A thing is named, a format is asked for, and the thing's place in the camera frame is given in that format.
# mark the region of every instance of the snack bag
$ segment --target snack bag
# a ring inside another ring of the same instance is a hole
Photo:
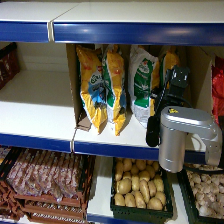
[[[90,122],[97,128],[107,119],[105,88],[102,79],[101,49],[76,47],[80,62],[80,96]]]
[[[176,52],[176,46],[171,46],[166,51],[166,54],[164,55],[162,53],[162,60],[160,65],[160,86],[163,88],[165,77],[166,77],[166,71],[167,69],[172,69],[174,65],[178,65],[180,67],[180,59]]]
[[[107,92],[107,114],[115,135],[119,135],[126,120],[126,94],[124,90],[124,59],[118,45],[108,45],[103,56],[103,79]]]
[[[219,124],[219,116],[224,116],[224,74],[223,70],[212,66],[212,114]]]
[[[132,113],[147,128],[148,118],[155,113],[154,99],[150,98],[150,93],[159,87],[159,59],[150,55],[142,46],[132,45],[128,77]]]

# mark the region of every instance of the red package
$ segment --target red package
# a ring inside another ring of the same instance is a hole
[[[16,48],[16,43],[11,43],[0,50],[0,89],[20,72]]]
[[[215,67],[224,70],[224,59],[220,57],[215,57]]]
[[[218,117],[224,116],[224,74],[223,70],[214,66],[212,66],[212,98],[212,114],[216,123],[219,124]]]

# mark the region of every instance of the yellow chip bag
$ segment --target yellow chip bag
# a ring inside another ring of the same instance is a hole
[[[180,66],[180,59],[176,52],[176,46],[171,46],[163,56],[160,66],[160,86],[163,87],[167,69],[172,69],[174,65]]]
[[[100,132],[107,119],[105,87],[102,79],[101,49],[91,50],[76,46],[80,62],[80,96],[90,122]]]
[[[124,78],[124,59],[118,45],[109,45],[103,56],[103,79],[106,86],[108,121],[116,136],[120,134],[126,120]]]

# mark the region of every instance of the product packaging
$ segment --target product packaging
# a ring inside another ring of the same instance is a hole
[[[124,59],[118,45],[108,45],[103,56],[103,79],[106,86],[107,114],[114,134],[120,134],[126,120]]]

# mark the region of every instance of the white shelf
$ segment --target white shelf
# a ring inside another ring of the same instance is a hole
[[[120,136],[115,136],[114,132],[110,128],[110,124],[105,122],[102,125],[102,132],[99,135],[97,135],[93,126],[91,126],[89,132],[78,129],[76,131],[74,141],[88,141],[89,143],[148,148],[145,136],[146,129],[138,122],[131,111],[128,111],[127,119]],[[186,140],[186,150],[205,152],[205,145],[198,135],[189,134]]]
[[[224,2],[83,2],[54,22],[223,23]]]
[[[50,22],[77,5],[78,3],[3,2],[0,21]]]
[[[113,212],[110,210],[110,196],[112,184],[112,164],[113,159],[109,157],[97,157],[93,174],[93,183],[90,192],[90,200],[87,209],[88,216],[102,217],[104,220],[113,219]],[[181,223],[188,224],[184,201],[175,174],[168,173],[169,182],[172,183],[174,217],[167,221],[167,224]]]
[[[1,134],[72,141],[68,73],[21,71],[1,89],[0,108]]]

